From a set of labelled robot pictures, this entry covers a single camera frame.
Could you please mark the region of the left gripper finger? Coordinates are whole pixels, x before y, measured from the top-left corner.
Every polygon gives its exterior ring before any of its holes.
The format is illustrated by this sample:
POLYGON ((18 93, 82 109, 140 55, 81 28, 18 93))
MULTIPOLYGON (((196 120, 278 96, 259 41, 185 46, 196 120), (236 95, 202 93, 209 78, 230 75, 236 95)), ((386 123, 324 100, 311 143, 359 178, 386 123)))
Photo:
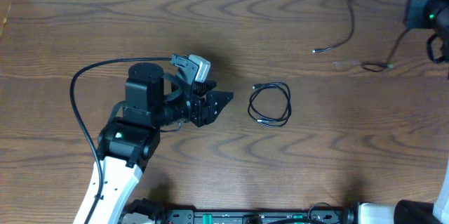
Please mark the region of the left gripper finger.
POLYGON ((227 91, 209 91, 206 94, 207 124, 213 123, 224 107, 233 99, 234 93, 227 91))
POLYGON ((217 83, 213 80, 205 80, 204 82, 194 82, 194 93, 195 94, 207 94, 207 92, 212 91, 217 86, 217 83))

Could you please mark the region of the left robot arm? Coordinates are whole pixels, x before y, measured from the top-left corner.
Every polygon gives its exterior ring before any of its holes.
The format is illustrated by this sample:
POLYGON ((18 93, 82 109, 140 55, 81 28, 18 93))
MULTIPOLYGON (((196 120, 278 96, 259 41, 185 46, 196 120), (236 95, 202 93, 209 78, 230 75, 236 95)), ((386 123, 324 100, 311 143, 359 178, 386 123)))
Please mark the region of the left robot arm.
POLYGON ((136 58, 128 70, 125 99, 112 109, 94 142, 79 114, 74 115, 91 147, 91 181, 75 223, 118 223, 123 208, 160 143, 164 126, 213 123, 234 94, 216 90, 207 78, 209 64, 172 58, 176 75, 167 74, 157 58, 136 58))

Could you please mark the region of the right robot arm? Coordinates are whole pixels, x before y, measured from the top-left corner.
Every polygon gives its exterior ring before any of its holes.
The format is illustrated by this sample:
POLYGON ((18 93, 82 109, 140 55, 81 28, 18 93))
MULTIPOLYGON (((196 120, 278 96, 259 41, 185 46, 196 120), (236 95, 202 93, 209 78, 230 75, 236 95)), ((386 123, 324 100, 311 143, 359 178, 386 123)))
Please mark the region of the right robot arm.
MULTIPOLYGON (((363 62, 363 69, 381 72, 391 67, 391 57, 402 38, 412 29, 432 29, 426 43, 427 55, 435 64, 448 62, 448 0, 408 0, 404 25, 389 57, 384 62, 363 62)), ((358 223, 447 223, 448 174, 434 203, 401 200, 395 206, 362 203, 357 209, 358 223)))

